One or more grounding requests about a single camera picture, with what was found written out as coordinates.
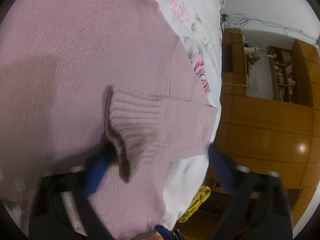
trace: bed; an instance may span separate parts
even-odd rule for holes
[[[195,74],[200,78],[209,103],[217,108],[211,140],[221,115],[221,43],[220,9],[225,0],[156,0],[165,20],[180,37]],[[165,181],[163,198],[165,215],[162,224],[172,229],[182,216],[204,180],[208,167],[207,155],[187,158],[173,164]],[[20,206],[7,206],[18,226]]]

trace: pink sweater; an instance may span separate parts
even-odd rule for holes
[[[0,197],[27,222],[39,174],[84,163],[109,127],[123,145],[94,210],[116,239],[158,224],[172,163],[205,154],[216,109],[155,0],[16,0],[0,59]]]

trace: white wall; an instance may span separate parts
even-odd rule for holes
[[[295,41],[292,38],[277,33],[243,30],[243,34],[245,42],[252,41],[248,43],[250,47],[265,48],[267,51],[268,46],[276,46],[291,50]],[[265,51],[261,49],[256,54],[259,57],[262,57],[262,55],[265,54]],[[253,78],[256,78],[258,81],[258,91],[253,88]],[[268,57],[262,57],[251,66],[247,96],[265,99],[273,98],[271,70]]]
[[[320,22],[306,0],[226,0],[221,13],[229,15],[230,19],[241,17],[234,14],[242,13],[249,18],[255,17],[302,30],[310,37],[294,32],[289,32],[288,36],[310,44],[316,44],[320,35]],[[257,21],[251,21],[243,29],[284,34],[282,29],[269,27]]]

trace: white cord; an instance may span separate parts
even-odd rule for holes
[[[222,83],[222,85],[244,86],[248,88],[247,85],[237,85],[237,84],[231,84],[231,83]]]
[[[264,49],[264,51],[266,52],[266,54],[268,54],[268,53],[267,53],[267,50],[266,50],[265,48],[259,48],[259,49]],[[257,50],[259,50],[259,49],[257,49]]]
[[[246,26],[250,21],[258,21],[258,22],[261,22],[262,24],[264,25],[267,25],[267,26],[270,26],[270,27],[273,27],[273,28],[279,28],[279,29],[282,29],[284,31],[284,34],[286,36],[288,36],[288,33],[289,32],[294,32],[294,33],[298,33],[300,35],[303,35],[305,37],[308,37],[312,40],[315,40],[314,37],[311,37],[307,34],[305,34],[302,30],[298,30],[298,29],[294,29],[292,27],[289,27],[289,26],[283,26],[283,25],[280,25],[280,24],[276,24],[276,23],[273,23],[273,22],[267,22],[267,21],[262,21],[262,20],[259,20],[255,17],[253,18],[248,18],[245,14],[242,14],[242,13],[236,13],[236,14],[233,14],[233,15],[237,15],[237,16],[243,16],[243,17],[234,17],[233,19],[231,19],[231,17],[229,17],[229,20],[226,21],[229,23],[229,28],[231,28],[231,23],[236,20],[236,22],[232,23],[234,26],[238,26],[238,28],[243,28],[244,26]]]
[[[263,58],[263,56],[274,58],[274,56],[272,56],[272,55],[265,55],[265,54],[262,55],[261,58]]]

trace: wall outlet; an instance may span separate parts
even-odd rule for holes
[[[257,78],[253,78],[253,89],[258,91],[258,79]]]

